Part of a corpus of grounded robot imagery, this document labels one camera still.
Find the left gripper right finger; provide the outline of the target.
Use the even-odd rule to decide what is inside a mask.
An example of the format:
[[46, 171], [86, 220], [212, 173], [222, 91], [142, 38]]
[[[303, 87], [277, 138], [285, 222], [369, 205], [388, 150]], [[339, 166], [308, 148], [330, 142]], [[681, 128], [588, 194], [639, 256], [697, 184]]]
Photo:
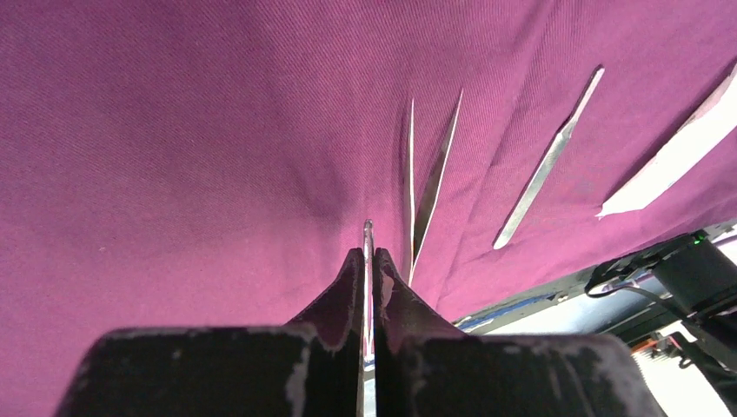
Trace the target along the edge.
[[373, 256], [380, 416], [659, 416], [627, 347], [607, 334], [466, 334]]

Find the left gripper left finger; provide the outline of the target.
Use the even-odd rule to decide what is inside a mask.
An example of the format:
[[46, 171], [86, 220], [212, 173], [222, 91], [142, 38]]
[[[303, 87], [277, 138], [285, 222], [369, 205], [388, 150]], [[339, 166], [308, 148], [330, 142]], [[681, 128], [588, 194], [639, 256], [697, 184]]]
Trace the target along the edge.
[[58, 416], [359, 416], [365, 261], [281, 326], [119, 328], [80, 361]]

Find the steel scalpel handle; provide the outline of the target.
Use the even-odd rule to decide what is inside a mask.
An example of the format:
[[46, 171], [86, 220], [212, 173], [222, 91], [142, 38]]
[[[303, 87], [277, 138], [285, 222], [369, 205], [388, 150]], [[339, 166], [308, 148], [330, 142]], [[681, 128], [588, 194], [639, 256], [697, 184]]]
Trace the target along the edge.
[[448, 157], [452, 149], [458, 119], [464, 98], [464, 89], [461, 89], [453, 110], [448, 119], [445, 134], [437, 152], [434, 164], [425, 187], [421, 193], [415, 189], [415, 99], [410, 101], [406, 114], [404, 145], [404, 222], [406, 234], [404, 251], [406, 260], [402, 266], [402, 276], [411, 288], [415, 280], [415, 270], [426, 240], [430, 224], [437, 207], [438, 198], [442, 189]]
[[570, 142], [574, 129], [580, 121], [582, 113], [588, 106], [595, 90], [601, 83], [601, 79], [603, 78], [605, 71], [606, 69], [603, 65], [598, 65], [592, 72], [584, 90], [581, 92], [581, 95], [576, 102], [576, 105], [565, 122], [555, 132], [553, 138], [546, 147], [545, 153], [526, 183], [524, 190], [521, 192], [514, 207], [510, 211], [500, 233], [493, 243], [493, 250], [505, 248], [511, 242], [517, 229], [521, 226], [526, 214], [532, 207], [536, 197], [540, 194], [541, 189], [552, 172], [555, 164], [560, 159], [563, 150]]

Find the purple cloth wrap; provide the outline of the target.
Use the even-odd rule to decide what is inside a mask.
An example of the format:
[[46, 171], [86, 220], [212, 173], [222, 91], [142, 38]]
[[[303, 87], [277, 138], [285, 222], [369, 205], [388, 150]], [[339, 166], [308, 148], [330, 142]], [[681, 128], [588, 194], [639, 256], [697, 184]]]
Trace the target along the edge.
[[735, 135], [596, 215], [735, 60], [733, 1], [4, 1], [1, 413], [52, 415], [113, 328], [287, 321], [366, 219], [402, 262], [412, 99], [422, 192], [464, 89], [412, 285], [449, 321], [734, 219]]

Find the white sterile packet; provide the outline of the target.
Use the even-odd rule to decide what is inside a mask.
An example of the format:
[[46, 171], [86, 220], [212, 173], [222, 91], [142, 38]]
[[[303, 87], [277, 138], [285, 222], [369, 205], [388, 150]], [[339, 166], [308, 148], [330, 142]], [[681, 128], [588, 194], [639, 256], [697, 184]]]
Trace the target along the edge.
[[736, 129], [736, 68], [657, 153], [601, 206], [598, 218], [640, 211], [672, 188]]

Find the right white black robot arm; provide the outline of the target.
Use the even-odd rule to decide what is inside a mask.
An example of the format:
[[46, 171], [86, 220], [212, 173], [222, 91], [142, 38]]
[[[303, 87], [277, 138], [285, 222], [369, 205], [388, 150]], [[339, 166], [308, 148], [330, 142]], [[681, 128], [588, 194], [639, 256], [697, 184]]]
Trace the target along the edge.
[[592, 299], [621, 291], [649, 300], [645, 312], [617, 324], [617, 336], [633, 346], [667, 319], [677, 320], [694, 337], [666, 337], [690, 365], [736, 412], [736, 265], [704, 231], [680, 235], [641, 251], [606, 261], [590, 275], [584, 293]]

